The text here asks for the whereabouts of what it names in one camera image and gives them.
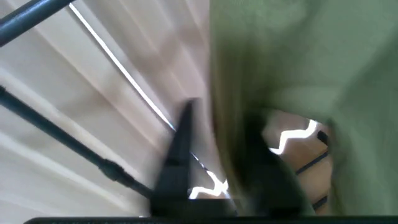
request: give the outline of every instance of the green jacket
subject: green jacket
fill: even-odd
[[[331,128],[331,214],[398,215],[397,12],[394,0],[211,1],[215,134],[233,195],[249,190],[230,163],[243,117],[277,109]]]

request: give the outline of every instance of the metal rod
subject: metal rod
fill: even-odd
[[[101,156],[97,155],[97,153],[93,152],[80,141],[53,124],[53,122],[7,92],[3,86],[0,86],[0,105],[3,105],[8,110],[25,119],[36,128],[39,128],[75,153],[96,165],[109,179],[129,187],[147,198],[151,196],[151,189],[136,181],[117,163],[103,159]]]
[[[0,20],[0,47],[52,16],[74,0],[31,0]]]

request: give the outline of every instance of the metal pole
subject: metal pole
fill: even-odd
[[[31,0],[0,20],[0,47],[52,16],[74,0]]]
[[[33,124],[55,140],[96,165],[109,179],[129,187],[147,198],[152,195],[151,189],[136,181],[117,163],[103,159],[101,156],[97,155],[97,153],[93,152],[80,141],[53,124],[14,95],[7,92],[3,86],[0,86],[0,105],[3,105],[16,115],[24,118],[30,124]]]

